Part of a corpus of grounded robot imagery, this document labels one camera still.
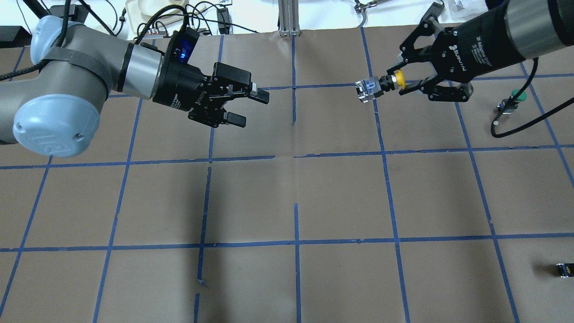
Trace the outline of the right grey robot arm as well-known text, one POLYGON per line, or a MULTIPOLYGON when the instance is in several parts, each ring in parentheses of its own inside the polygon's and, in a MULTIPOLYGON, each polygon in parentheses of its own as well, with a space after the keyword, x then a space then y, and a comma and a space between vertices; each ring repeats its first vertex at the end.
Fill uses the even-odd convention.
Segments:
POLYGON ((443 8, 434 3, 399 46, 402 60, 379 78, 379 95, 419 91, 465 102, 476 76, 573 45, 571 0, 505 0, 456 27, 439 24, 443 8))

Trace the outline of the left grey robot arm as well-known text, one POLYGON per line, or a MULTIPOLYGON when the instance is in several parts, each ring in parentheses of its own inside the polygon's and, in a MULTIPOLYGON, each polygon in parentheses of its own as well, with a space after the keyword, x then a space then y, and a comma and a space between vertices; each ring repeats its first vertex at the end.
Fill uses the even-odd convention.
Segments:
POLYGON ((71 157, 90 145, 100 113, 112 91, 182 110, 192 121, 210 127, 245 127, 246 118, 224 104, 249 98, 268 104, 270 95, 252 74, 215 62, 204 75, 188 64, 199 33, 183 27, 172 34, 166 52, 148 44, 70 22, 58 44, 64 20, 41 18, 31 39, 30 58, 45 63, 33 79, 1 83, 2 144, 20 144, 45 156, 71 157))

